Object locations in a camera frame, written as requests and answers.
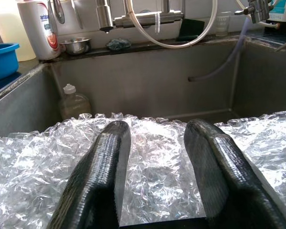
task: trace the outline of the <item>blue plastic bowl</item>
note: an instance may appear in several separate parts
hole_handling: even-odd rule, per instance
[[[0,79],[3,79],[18,70],[18,60],[15,50],[19,44],[0,44]]]

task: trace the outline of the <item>clear cup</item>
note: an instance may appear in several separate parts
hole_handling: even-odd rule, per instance
[[[228,35],[231,12],[220,12],[216,17],[216,36]]]

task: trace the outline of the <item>plastic tube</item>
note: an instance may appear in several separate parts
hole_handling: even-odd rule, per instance
[[[212,78],[213,76],[216,76],[217,74],[219,74],[232,60],[235,59],[237,53],[242,48],[243,43],[244,43],[244,39],[245,39],[245,35],[246,35],[247,31],[248,31],[249,24],[250,24],[250,19],[246,18],[246,20],[244,22],[244,25],[243,25],[243,28],[242,28],[242,31],[240,33],[238,42],[237,42],[236,46],[234,47],[233,51],[231,52],[231,54],[229,55],[229,57],[227,58],[227,60],[225,61],[224,64],[222,64],[215,71],[213,71],[213,72],[211,72],[211,73],[209,73],[207,75],[199,76],[199,77],[189,77],[188,80],[190,82],[206,80],[206,79]]]
[[[240,0],[235,0],[235,1],[236,1],[236,3],[239,5],[239,7],[240,7],[242,10],[245,9],[245,6],[242,4],[242,2],[241,2]],[[276,6],[279,1],[280,1],[280,0],[276,0],[276,1],[274,2],[273,6]],[[262,26],[265,26],[265,27],[276,28],[276,29],[278,29],[279,26],[280,26],[279,23],[273,25],[273,24],[269,24],[269,23],[262,22],[262,21],[260,21],[258,24],[259,24],[259,25],[262,25]]]
[[[216,15],[217,15],[217,5],[218,5],[218,0],[213,0],[213,6],[212,6],[212,14],[211,14],[211,18],[210,21],[207,25],[207,27],[205,28],[205,30],[193,41],[188,42],[186,44],[182,44],[182,45],[169,45],[169,44],[164,44],[161,42],[158,42],[157,40],[155,40],[154,38],[152,38],[149,34],[147,34],[145,32],[145,30],[142,28],[141,24],[139,23],[137,17],[135,16],[134,10],[133,10],[133,1],[132,0],[126,0],[127,3],[127,9],[128,9],[128,15],[130,17],[130,19],[132,20],[133,24],[135,25],[135,27],[139,30],[139,32],[148,40],[150,40],[151,42],[160,45],[162,47],[165,48],[169,48],[169,49],[180,49],[180,48],[186,48],[189,47],[191,45],[194,45],[196,43],[198,43],[199,41],[201,41],[206,34],[210,31],[211,27],[213,26],[213,23],[216,19]]]

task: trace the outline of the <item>water faucet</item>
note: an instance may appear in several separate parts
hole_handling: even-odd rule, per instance
[[[269,12],[273,10],[273,6],[269,6],[271,0],[248,0],[249,6],[244,10],[235,12],[235,15],[251,15],[252,22],[257,23],[267,20]]]
[[[116,28],[131,28],[134,27],[131,19],[128,16],[128,10],[126,6],[126,0],[124,0],[124,10],[125,15],[115,18],[112,21],[110,6],[108,5],[107,0],[96,0],[97,3],[97,15],[100,25],[100,30],[108,33],[113,29],[113,25]],[[140,24],[142,26],[151,26],[155,25],[155,16],[158,12],[149,12],[149,13],[138,13],[136,14]],[[175,21],[180,21],[184,18],[184,13],[181,11],[174,11],[170,9],[170,0],[162,0],[162,12],[160,13],[160,22],[161,24],[173,23]]]

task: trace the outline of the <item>faucet spout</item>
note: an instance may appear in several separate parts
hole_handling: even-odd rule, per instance
[[[96,12],[99,20],[100,30],[109,33],[113,29],[110,6],[107,0],[96,0]]]

